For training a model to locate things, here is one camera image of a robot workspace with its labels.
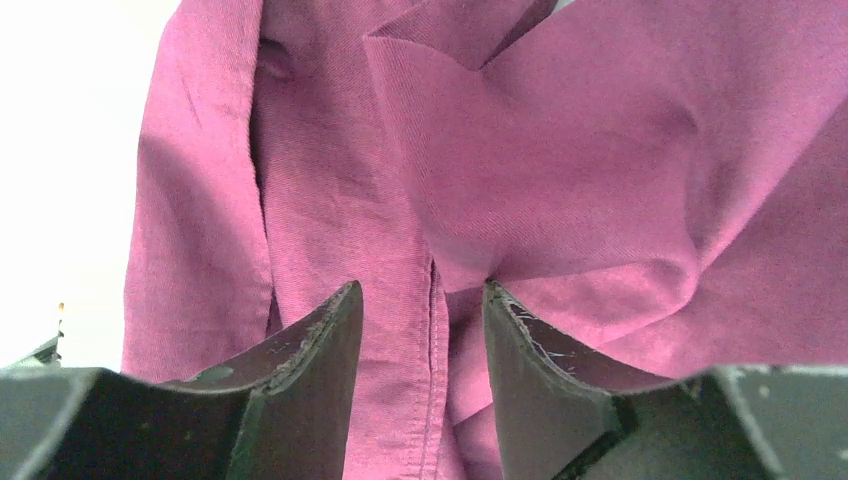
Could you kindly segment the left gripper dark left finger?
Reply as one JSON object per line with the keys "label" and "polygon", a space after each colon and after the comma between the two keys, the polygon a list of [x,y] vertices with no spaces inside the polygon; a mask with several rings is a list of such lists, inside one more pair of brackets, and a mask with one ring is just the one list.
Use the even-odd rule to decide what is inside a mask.
{"label": "left gripper dark left finger", "polygon": [[358,282],[187,381],[1,373],[5,479],[339,479],[363,329]]}

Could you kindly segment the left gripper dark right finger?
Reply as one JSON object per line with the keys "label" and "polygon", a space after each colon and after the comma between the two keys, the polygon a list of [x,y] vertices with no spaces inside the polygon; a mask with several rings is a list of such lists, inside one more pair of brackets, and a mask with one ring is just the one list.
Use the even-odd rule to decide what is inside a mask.
{"label": "left gripper dark right finger", "polygon": [[612,359],[483,290],[507,479],[843,479],[843,366],[724,365],[680,380]]}

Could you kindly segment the magenta surgical wrap cloth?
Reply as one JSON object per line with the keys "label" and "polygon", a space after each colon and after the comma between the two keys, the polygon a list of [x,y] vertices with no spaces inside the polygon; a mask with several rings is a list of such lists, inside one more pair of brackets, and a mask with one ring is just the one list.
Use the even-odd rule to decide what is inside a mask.
{"label": "magenta surgical wrap cloth", "polygon": [[847,360],[843,1],[184,1],[142,121],[122,370],[356,280],[344,475],[495,479],[481,289],[659,376]]}

